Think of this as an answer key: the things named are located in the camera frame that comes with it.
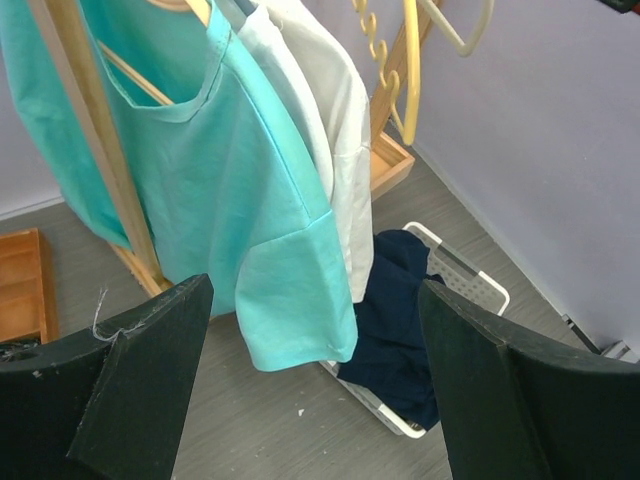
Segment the navy t shirt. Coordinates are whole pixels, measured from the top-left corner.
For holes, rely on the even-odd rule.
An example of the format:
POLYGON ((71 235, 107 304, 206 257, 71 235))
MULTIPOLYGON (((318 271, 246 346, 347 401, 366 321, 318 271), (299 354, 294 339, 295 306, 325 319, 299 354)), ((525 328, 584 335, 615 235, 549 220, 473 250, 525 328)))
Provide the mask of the navy t shirt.
POLYGON ((354 305, 358 341, 338 378, 369 389, 405 420, 429 430, 438 407, 419 313, 430 249, 406 230, 386 230, 373 238, 374 260, 364 298, 354 305))

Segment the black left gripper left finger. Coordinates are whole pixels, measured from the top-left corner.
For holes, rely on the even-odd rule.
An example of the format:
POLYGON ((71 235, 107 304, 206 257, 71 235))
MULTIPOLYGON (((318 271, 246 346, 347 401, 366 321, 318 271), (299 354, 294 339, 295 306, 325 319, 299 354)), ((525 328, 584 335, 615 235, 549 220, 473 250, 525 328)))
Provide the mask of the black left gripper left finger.
POLYGON ((3 361, 2 478, 171 478, 213 296, 192 276, 3 361))

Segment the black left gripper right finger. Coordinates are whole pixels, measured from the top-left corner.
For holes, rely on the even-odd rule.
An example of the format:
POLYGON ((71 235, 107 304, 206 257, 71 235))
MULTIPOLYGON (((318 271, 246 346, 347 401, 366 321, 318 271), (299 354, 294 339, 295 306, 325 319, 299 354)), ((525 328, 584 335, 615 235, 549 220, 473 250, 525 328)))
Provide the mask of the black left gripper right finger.
POLYGON ((446 286, 419 290, 457 479, 635 479, 639 368, 565 345, 446 286))

